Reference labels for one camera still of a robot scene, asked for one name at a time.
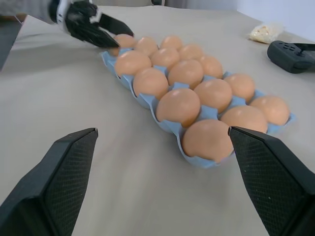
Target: black device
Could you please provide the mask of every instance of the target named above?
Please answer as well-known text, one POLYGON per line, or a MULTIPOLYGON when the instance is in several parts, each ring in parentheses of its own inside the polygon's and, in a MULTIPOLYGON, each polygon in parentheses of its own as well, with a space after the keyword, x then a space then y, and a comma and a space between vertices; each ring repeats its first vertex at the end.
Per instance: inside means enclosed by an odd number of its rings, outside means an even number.
POLYGON ((269 59, 282 69, 299 74, 315 66, 315 44, 272 42, 267 50, 269 59))

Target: white table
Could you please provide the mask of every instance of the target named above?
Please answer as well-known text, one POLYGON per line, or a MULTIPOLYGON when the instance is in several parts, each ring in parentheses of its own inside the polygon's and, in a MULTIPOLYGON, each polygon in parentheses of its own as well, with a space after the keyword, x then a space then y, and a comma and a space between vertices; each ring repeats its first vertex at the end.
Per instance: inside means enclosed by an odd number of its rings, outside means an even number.
MULTIPOLYGON (((199 43, 226 70, 249 73, 260 90, 287 100, 298 120, 278 136, 315 171, 315 76, 283 71, 267 59, 267 45, 246 40, 258 21, 237 12, 163 7, 103 11, 139 37, 161 42, 175 33, 199 43)), ((210 170, 189 165, 175 138, 114 79, 99 52, 27 18, 0 74, 0 203, 54 140, 97 127, 74 236, 267 236, 236 159, 210 170)))

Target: egg tray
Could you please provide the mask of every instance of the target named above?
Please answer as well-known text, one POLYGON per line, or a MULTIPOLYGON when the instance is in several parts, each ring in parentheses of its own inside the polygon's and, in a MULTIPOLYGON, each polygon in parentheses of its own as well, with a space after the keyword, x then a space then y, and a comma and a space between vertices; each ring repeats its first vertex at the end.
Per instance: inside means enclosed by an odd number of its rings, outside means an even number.
MULTIPOLYGON (((132 50, 131 48, 128 49, 121 49, 120 51, 120 55, 125 53, 126 51, 130 51, 132 50)), ((122 75, 121 77, 119 77, 116 74, 115 71, 115 62, 116 62, 116 58, 111 56, 108 51, 104 52, 101 54, 102 59, 104 61, 104 64, 106 65, 106 67, 109 69, 109 71, 118 79, 118 81, 128 90, 131 91, 132 96, 134 97, 134 99, 136 99, 138 101, 138 103, 143 106, 146 109, 149 109, 151 111, 152 117, 155 120, 155 122, 158 124, 158 126, 164 130, 165 132, 168 133, 173 133, 176 138, 177 138, 177 144, 178 147, 183 155, 183 157, 192 165, 200 167, 200 168, 210 168, 210 167, 214 167, 214 166, 218 166, 220 165, 219 163, 216 163, 215 161, 212 160, 206 160, 203 159, 201 157, 198 156, 194 156, 194 157, 189 157, 184 153, 184 150, 182 148, 182 138, 183 135, 186 131, 185 128, 182 127, 182 125, 178 122, 172 122, 172 121, 168 121, 168 120, 163 120, 162 122, 159 122, 157 120, 156 117, 156 110, 157 110, 157 106, 158 106, 158 100, 152 96, 152 95, 147 95, 147 94, 139 94, 139 96, 137 97, 134 93, 133 90, 133 78, 134 76, 132 75, 122 75)), ((166 67, 162 67, 162 66, 154 66, 154 68, 159 69, 160 71, 162 71, 166 77, 167 77, 167 69, 166 67)), ((226 72, 223 75, 223 78, 231 75, 232 73, 230 72, 226 72)), ((213 80, 216 79, 214 77, 211 76, 204 76, 202 81, 208 81, 208 80, 213 80)), ((187 84, 182 84, 182 83, 175 83, 173 86, 169 87, 169 91, 174 90, 174 89, 179 89, 179 88, 189 88, 189 85, 187 84)), ((251 99, 251 101, 255 100, 258 97, 264 96, 265 94, 255 90, 255 94, 254 97, 251 99)), ((215 108, 211 108, 208 106, 201 106, 200 109, 200 113, 199 116, 197 118, 197 121, 200 120, 204 120, 204 119, 220 119, 220 117, 229 109, 236 107, 236 106, 242 106, 242 105, 246 105, 246 101, 243 98, 237 97, 237 96, 233 96, 232 97, 232 101, 230 103, 230 105, 227 107, 227 109, 225 109, 225 111, 223 111, 222 113, 218 114, 218 110, 215 108)), ((278 132, 282 127, 287 126, 289 123, 291 123, 292 121, 294 121, 296 119, 294 114, 290 114, 289 119, 287 121, 287 123, 283 126, 279 126, 279 125, 274 125, 269 123, 268 124, 268 131, 267 134, 273 134, 278 132)))

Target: brown egg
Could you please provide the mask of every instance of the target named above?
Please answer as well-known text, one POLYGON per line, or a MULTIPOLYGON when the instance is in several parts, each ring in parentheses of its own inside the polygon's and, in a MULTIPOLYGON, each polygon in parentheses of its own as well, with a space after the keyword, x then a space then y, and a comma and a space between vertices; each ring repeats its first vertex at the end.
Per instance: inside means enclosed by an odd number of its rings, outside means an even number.
POLYGON ((262 96, 251 102, 251 106, 260 109, 268 122, 276 125, 285 125, 290 116, 286 102, 277 96, 262 96))
POLYGON ((175 35, 167 36, 161 43, 160 49, 162 48, 175 48, 180 50, 183 47, 183 42, 180 37, 175 35))
POLYGON ((231 86, 224 80, 204 81, 194 92, 199 96, 201 105, 217 108, 218 113, 223 112, 232 100, 231 86))
POLYGON ((223 67, 217 59, 211 56, 202 56, 198 59, 198 61, 202 65, 203 72, 205 75, 222 79, 223 67))
POLYGON ((143 93, 154 95, 160 100, 168 92, 168 81, 160 70, 146 68, 134 76, 133 90, 137 97, 143 93))
POLYGON ((179 53, 175 48, 163 48, 151 56, 153 65, 165 66, 169 71, 180 60, 179 53))
POLYGON ((228 126, 238 126, 266 133, 268 122, 264 113, 252 106, 238 106, 228 110, 221 118, 228 126))
POLYGON ((179 122, 189 127, 197 119, 200 111, 198 95, 189 88, 179 88, 168 92, 157 105, 157 120, 179 122))
POLYGON ((136 43, 134 49, 150 57, 158 50, 158 45, 151 37, 143 37, 136 43))
POLYGON ((244 98, 249 102, 255 94, 255 82, 247 74, 235 73, 224 79, 233 91, 233 95, 244 98))
POLYGON ((121 75, 135 75, 139 70, 151 67, 150 58, 138 51, 128 51, 117 57, 115 71, 121 75))
POLYGON ((121 48, 132 48, 136 44, 134 37, 128 34, 118 34, 114 37, 114 39, 120 45, 120 48, 113 48, 109 50, 109 53, 113 56, 118 56, 121 48))
POLYGON ((198 59, 203 56, 201 47, 197 44, 188 44, 179 51, 181 60, 198 59))
POLYGON ((183 136, 182 147, 187 156, 199 156, 220 163, 233 151, 228 125, 216 119, 196 122, 183 136))
POLYGON ((201 64, 196 60, 184 60, 177 63, 168 74, 168 82, 174 85, 175 82, 184 83, 194 89, 203 79, 201 64))

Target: black robotic finger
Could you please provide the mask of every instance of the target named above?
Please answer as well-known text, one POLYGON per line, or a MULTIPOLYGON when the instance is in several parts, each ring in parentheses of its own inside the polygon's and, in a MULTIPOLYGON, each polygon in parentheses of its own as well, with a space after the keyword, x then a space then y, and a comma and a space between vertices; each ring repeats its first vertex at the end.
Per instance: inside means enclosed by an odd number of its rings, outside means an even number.
POLYGON ((133 36, 132 30, 122 21, 113 17, 102 14, 97 25, 113 34, 128 34, 133 36))
POLYGON ((118 48, 119 44, 107 33, 92 24, 72 27, 72 37, 94 44, 100 48, 118 48))

